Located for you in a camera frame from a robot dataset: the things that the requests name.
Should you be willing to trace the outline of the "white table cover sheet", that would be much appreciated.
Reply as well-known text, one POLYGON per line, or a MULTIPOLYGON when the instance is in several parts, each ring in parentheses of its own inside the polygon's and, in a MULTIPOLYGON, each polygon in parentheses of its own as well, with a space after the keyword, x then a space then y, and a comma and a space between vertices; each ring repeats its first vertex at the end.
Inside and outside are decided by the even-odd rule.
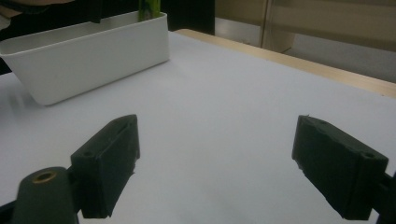
POLYGON ((183 35, 168 62, 56 105, 0 76, 0 205, 108 122, 138 118, 141 156, 108 219, 81 224, 370 224, 347 221, 292 159, 301 115, 385 155, 396 172, 396 99, 183 35))

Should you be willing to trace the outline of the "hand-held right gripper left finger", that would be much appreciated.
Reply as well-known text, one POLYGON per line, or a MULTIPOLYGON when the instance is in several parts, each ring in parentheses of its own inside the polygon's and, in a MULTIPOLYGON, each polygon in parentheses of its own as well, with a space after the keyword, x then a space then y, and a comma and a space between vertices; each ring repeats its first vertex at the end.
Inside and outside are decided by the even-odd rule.
POLYGON ((111 120, 71 155, 85 218, 112 216, 139 158, 137 115, 111 120))

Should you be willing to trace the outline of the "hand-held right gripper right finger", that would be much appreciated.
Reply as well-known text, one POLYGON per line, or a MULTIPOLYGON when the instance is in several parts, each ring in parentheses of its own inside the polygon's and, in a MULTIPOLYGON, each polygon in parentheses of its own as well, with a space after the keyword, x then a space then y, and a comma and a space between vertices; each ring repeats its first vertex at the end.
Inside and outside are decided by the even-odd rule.
POLYGON ((389 218, 389 159, 327 121, 300 116, 292 158, 344 219, 389 218))

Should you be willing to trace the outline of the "light wooden shelf frame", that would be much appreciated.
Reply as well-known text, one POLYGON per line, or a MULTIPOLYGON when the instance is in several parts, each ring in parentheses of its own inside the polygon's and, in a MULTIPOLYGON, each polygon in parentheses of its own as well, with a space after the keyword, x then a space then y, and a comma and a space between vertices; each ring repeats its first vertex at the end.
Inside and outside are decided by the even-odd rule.
POLYGON ((396 83, 396 0, 215 0, 216 34, 396 83))

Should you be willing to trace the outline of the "white plastic storage box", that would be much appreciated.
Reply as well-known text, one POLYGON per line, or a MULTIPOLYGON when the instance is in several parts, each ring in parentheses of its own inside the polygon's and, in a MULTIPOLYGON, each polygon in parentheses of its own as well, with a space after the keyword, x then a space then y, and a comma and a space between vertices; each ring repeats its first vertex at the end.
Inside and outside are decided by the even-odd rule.
POLYGON ((130 12, 0 42, 0 58, 41 105, 53 105, 169 60, 167 15, 130 12))

